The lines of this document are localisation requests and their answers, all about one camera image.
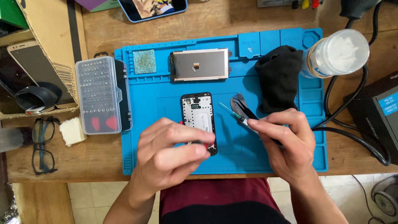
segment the black cloth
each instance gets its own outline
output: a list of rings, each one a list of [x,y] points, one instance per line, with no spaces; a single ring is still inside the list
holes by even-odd
[[[225,205],[194,204],[166,213],[162,224],[290,224],[272,207],[254,201]]]
[[[258,72],[263,95],[263,104],[258,108],[262,113],[297,109],[294,99],[297,95],[302,53],[302,50],[285,45],[275,48],[256,62],[254,68]]]

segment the wooden desk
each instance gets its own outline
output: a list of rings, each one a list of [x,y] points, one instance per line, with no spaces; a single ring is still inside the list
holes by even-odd
[[[285,28],[316,28],[324,36],[343,29],[347,19],[340,17],[339,1],[327,0],[317,10],[307,8],[292,10],[288,6],[257,8],[256,1],[211,0],[202,3],[189,1],[183,14],[169,16],[140,24],[130,23],[121,8],[83,15],[89,58],[97,52],[113,53],[126,45],[176,41],[245,32]],[[354,23],[370,39],[372,13]],[[384,3],[379,14],[379,35],[371,47],[369,83],[398,70],[398,7]],[[361,79],[361,72],[340,77],[330,97],[333,111],[342,103],[342,97],[353,92]],[[57,114],[60,120],[79,115],[78,111]],[[352,123],[348,112],[339,119]],[[4,127],[33,125],[34,118],[3,120]],[[366,173],[397,173],[398,166],[382,166],[370,153],[356,142],[338,134],[327,133],[329,171],[320,175],[346,175]],[[88,182],[127,181],[122,173],[120,135],[97,135],[71,147],[65,146],[60,132],[46,145],[55,156],[58,171],[36,176],[31,167],[31,147],[7,152],[8,178],[20,182]],[[192,175],[189,178],[272,177],[274,174],[250,175]]]

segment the gold smartphone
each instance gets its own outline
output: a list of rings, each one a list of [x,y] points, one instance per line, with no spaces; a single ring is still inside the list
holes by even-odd
[[[10,45],[7,47],[7,51],[36,84],[39,83],[39,86],[41,83],[55,86],[54,89],[57,91],[55,94],[60,96],[55,103],[57,108],[64,109],[77,106],[37,41],[31,40]]]

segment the blue silicone repair mat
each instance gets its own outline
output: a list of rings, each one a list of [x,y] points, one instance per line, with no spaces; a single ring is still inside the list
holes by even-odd
[[[214,122],[218,153],[204,161],[193,174],[271,173],[268,155],[259,137],[239,125],[218,102],[229,105],[233,95],[241,92],[248,107],[258,117],[261,89],[254,64],[261,57],[281,45],[304,50],[322,38],[322,29],[282,29],[238,35],[209,37],[165,43],[134,45],[115,51],[115,59],[127,64],[133,128],[122,132],[123,173],[130,175],[137,163],[136,152],[140,133],[161,117],[175,122],[182,120],[180,98],[184,94],[210,92],[213,95]],[[229,78],[219,81],[170,81],[169,54],[172,51],[227,47],[232,71]],[[155,51],[156,73],[134,73],[133,52]],[[311,126],[325,118],[323,110],[324,84],[322,79],[299,76],[295,102],[304,112]],[[326,133],[315,132],[316,148],[313,165],[318,172],[328,170]]]

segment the purple book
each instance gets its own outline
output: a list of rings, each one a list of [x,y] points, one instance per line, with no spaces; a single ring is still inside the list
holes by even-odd
[[[95,7],[101,5],[102,3],[106,2],[107,0],[75,0],[81,6],[86,8],[88,11],[93,10]]]

